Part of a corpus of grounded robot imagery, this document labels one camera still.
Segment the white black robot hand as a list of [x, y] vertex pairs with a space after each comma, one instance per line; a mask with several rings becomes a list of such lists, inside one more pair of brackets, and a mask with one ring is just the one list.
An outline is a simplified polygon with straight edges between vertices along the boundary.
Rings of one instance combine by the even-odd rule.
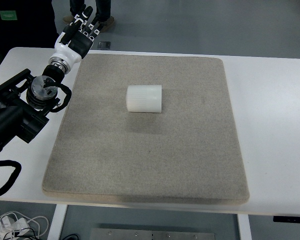
[[54, 44], [53, 64], [55, 66], [73, 66], [88, 54], [94, 39], [104, 27], [103, 23], [98, 22], [98, 14], [87, 25], [92, 13], [93, 8], [83, 4], [74, 17], [74, 23], [79, 23], [79, 29], [75, 24], [68, 24], [63, 29]]

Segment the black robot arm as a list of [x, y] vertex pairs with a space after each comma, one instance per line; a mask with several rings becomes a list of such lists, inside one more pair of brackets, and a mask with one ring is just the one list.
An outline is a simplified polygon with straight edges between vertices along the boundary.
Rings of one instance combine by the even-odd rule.
[[30, 143], [45, 127], [49, 113], [63, 110], [72, 92], [62, 81], [93, 46], [100, 33], [91, 6], [83, 5], [54, 45], [54, 54], [39, 76], [25, 69], [0, 85], [0, 152], [15, 137]]

